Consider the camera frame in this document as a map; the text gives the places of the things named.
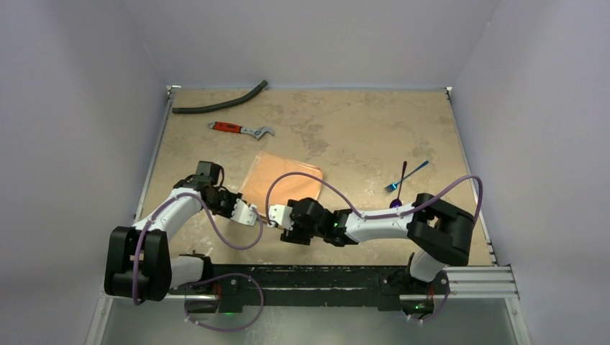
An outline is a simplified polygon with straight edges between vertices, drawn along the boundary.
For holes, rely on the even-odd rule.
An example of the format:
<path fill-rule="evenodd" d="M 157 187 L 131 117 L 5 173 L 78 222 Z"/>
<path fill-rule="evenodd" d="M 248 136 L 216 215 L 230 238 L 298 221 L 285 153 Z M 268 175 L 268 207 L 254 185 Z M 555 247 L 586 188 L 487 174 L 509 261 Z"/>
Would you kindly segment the peach cloth napkin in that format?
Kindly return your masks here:
<path fill-rule="evenodd" d="M 265 197 L 272 182 L 281 175 L 292 172 L 307 173 L 320 179 L 323 178 L 323 172 L 317 166 L 261 151 L 255 156 L 240 188 L 242 197 L 263 211 Z M 312 178 L 291 175 L 275 185 L 269 204 L 284 204 L 289 199 L 316 199 L 321 189 L 321 183 Z"/>

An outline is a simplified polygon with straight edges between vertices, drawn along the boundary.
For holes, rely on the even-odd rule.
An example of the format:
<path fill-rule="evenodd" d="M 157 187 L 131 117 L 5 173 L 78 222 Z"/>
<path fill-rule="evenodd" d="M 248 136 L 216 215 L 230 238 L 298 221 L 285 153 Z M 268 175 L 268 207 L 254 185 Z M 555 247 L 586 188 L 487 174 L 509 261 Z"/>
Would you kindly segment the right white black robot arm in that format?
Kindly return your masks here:
<path fill-rule="evenodd" d="M 330 211 L 305 198 L 272 205 L 270 220 L 283 230 L 281 241 L 308 245 L 314 237 L 336 247 L 378 239 L 409 239 L 419 251 L 404 273 L 405 286 L 420 293 L 446 266 L 469 263 L 475 216 L 435 195 L 420 193 L 397 208 Z"/>

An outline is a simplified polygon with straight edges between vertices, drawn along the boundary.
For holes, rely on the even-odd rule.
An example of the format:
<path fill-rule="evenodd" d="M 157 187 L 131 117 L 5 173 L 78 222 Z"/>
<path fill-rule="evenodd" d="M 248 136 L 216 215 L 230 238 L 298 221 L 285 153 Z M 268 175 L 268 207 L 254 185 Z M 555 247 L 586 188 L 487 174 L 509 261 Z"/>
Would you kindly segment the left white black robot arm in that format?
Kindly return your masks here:
<path fill-rule="evenodd" d="M 152 213 L 131 226 L 118 226 L 109 237 L 104 276 L 108 295 L 131 298 L 137 305 L 161 301 L 173 287 L 187 284 L 204 294 L 214 287 L 214 274 L 204 268 L 202 254 L 170 257 L 169 241 L 200 211 L 231 218 L 241 201 L 228 191 L 224 168 L 201 161 L 195 173 L 179 180 Z"/>

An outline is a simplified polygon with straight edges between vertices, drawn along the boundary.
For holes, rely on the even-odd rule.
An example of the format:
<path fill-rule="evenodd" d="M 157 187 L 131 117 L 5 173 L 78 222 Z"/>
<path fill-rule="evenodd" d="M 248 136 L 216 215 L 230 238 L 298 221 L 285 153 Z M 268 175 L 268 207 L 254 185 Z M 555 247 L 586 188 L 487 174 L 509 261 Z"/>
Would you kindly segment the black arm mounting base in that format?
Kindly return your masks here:
<path fill-rule="evenodd" d="M 445 271 L 431 282 L 409 275 L 409 265 L 212 264 L 204 270 L 208 283 L 170 289 L 197 302 L 211 301 L 221 313 L 245 306 L 348 307 L 434 313 L 436 298 L 450 293 Z"/>

